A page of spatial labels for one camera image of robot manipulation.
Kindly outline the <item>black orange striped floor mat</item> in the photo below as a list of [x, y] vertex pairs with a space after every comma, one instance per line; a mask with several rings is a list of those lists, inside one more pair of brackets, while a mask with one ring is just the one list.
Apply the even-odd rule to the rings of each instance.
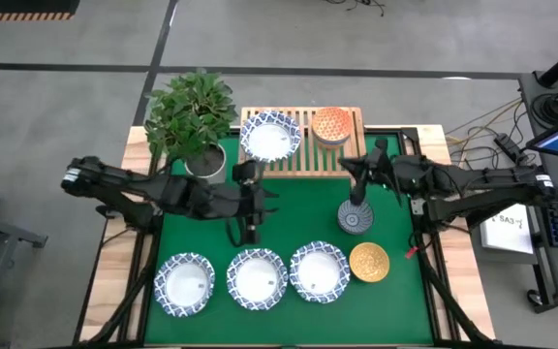
[[68, 20], [80, 0], [0, 0], [0, 22]]

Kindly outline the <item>left gripper black side block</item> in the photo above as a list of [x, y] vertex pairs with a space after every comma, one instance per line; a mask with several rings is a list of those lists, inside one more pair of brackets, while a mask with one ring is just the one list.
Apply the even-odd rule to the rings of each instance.
[[260, 243], [260, 234], [257, 227], [261, 224], [261, 218], [258, 214], [253, 214], [244, 218], [245, 232], [244, 243], [255, 245]]

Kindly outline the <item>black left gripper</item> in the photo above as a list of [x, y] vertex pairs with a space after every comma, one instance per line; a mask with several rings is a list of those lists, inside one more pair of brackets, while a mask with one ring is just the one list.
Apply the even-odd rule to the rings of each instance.
[[264, 197], [273, 199], [279, 198], [279, 195], [262, 189], [259, 185], [241, 185], [239, 195], [234, 218], [262, 219], [264, 216], [279, 210], [279, 208], [264, 210]]

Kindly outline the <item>yellow patterned small bowl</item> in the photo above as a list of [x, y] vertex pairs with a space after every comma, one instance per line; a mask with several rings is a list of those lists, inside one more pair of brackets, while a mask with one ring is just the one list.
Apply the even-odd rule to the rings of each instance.
[[389, 273], [390, 259], [383, 247], [374, 242], [356, 245], [349, 256], [352, 273], [361, 281], [382, 281]]

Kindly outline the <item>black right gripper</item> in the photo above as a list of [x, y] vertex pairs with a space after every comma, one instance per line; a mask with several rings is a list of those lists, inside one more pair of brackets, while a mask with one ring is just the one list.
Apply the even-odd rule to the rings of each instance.
[[340, 158], [339, 164], [352, 171], [354, 178], [368, 178], [372, 182], [388, 187], [396, 187], [397, 179], [392, 163], [385, 152], [371, 152], [365, 157]]

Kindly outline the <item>white paper sheet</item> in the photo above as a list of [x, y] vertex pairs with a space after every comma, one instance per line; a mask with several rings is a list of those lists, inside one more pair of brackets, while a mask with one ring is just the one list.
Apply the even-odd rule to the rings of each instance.
[[510, 206], [480, 223], [481, 245], [524, 254], [533, 254], [531, 230], [525, 205]]

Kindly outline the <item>black aluminium table frame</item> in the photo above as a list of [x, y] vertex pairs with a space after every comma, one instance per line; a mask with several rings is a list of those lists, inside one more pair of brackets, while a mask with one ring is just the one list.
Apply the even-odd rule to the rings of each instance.
[[[368, 136], [398, 135], [403, 151], [425, 154], [443, 163], [450, 160], [443, 128], [440, 125], [365, 125], [356, 128], [358, 139], [349, 145], [361, 153]], [[449, 233], [437, 238], [428, 252], [430, 264], [443, 278], [449, 290], [479, 330], [488, 336], [494, 330], [485, 300], [477, 260], [470, 237], [461, 232], [466, 223], [460, 221]], [[134, 233], [120, 235], [125, 222], [109, 218], [105, 224], [83, 307], [77, 322], [73, 343], [83, 345], [96, 336], [124, 298], [133, 291], [134, 283], [144, 268], [155, 269], [158, 263], [161, 235]], [[142, 345], [150, 312], [152, 281], [146, 280], [130, 306], [122, 312], [109, 343]]]

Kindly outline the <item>slatted wooden shelf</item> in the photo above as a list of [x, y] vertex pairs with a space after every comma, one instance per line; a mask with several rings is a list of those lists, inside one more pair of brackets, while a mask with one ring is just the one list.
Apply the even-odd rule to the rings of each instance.
[[260, 111], [279, 111], [297, 121], [304, 140], [295, 155], [287, 159], [266, 164], [264, 178], [347, 178], [351, 184], [355, 181], [347, 171], [338, 164], [340, 157], [359, 157], [365, 153], [364, 126], [361, 109], [341, 107], [351, 117], [350, 136], [341, 145], [321, 145], [310, 132], [311, 120], [322, 107], [243, 107], [240, 126]]

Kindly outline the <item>blue striped small bowl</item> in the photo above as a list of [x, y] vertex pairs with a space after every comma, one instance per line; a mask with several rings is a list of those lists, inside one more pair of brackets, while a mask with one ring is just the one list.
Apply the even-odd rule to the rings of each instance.
[[373, 226], [374, 220], [374, 211], [367, 201], [357, 206], [346, 200], [337, 210], [340, 228], [350, 235], [364, 235]]

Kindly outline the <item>black power strip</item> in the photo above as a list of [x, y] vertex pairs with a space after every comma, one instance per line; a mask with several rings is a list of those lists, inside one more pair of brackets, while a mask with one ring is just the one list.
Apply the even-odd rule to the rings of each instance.
[[498, 133], [493, 141], [515, 165], [525, 165], [527, 163], [527, 156], [508, 134]]

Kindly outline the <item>blue white patterned bowl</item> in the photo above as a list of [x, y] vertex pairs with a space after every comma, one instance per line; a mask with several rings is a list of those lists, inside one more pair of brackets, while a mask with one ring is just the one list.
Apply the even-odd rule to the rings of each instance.
[[271, 163], [290, 158], [302, 140], [300, 124], [279, 111], [261, 111], [247, 119], [240, 129], [240, 146], [258, 162]]
[[227, 268], [227, 288], [233, 300], [252, 311], [266, 311], [284, 296], [288, 271], [282, 259], [268, 248], [240, 251]]
[[202, 311], [211, 298], [215, 270], [208, 259], [193, 252], [169, 257], [153, 280], [154, 299], [170, 316], [183, 318]]
[[335, 245], [314, 240], [299, 247], [290, 259], [289, 280], [309, 302], [337, 301], [350, 283], [348, 259]]

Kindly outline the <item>orange patterned small bowl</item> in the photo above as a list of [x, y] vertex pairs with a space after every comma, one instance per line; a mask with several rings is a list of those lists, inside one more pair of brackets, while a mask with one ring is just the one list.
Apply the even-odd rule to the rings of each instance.
[[312, 118], [312, 131], [325, 143], [342, 143], [353, 129], [349, 113], [337, 107], [322, 108]]

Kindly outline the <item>green potted plant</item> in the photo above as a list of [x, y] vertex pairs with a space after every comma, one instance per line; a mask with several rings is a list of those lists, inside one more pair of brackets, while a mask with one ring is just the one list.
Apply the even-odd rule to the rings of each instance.
[[219, 141], [237, 119], [232, 94], [217, 73], [204, 70], [153, 90], [143, 123], [150, 151], [165, 156], [168, 164], [181, 161], [188, 175], [225, 182], [227, 154]]

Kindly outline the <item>green table mat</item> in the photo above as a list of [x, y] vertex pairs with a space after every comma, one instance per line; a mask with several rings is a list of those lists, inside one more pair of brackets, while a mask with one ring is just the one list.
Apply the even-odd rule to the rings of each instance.
[[342, 296], [319, 304], [302, 299], [289, 286], [282, 300], [268, 311], [252, 311], [229, 295], [226, 272], [237, 254], [221, 220], [196, 221], [168, 215], [163, 224], [158, 261], [183, 252], [206, 257], [216, 272], [207, 306], [198, 314], [177, 318], [156, 301], [150, 304], [144, 341], [163, 344], [429, 344], [432, 341], [419, 262], [407, 258], [412, 222], [406, 201], [372, 185], [366, 191], [374, 224], [363, 236], [343, 232], [337, 209], [347, 200], [347, 178], [263, 180], [275, 193], [266, 201], [273, 208], [258, 231], [260, 246], [278, 254], [284, 263], [302, 245], [323, 240], [344, 254], [365, 241], [379, 244], [390, 259], [388, 275], [380, 282], [352, 278]]

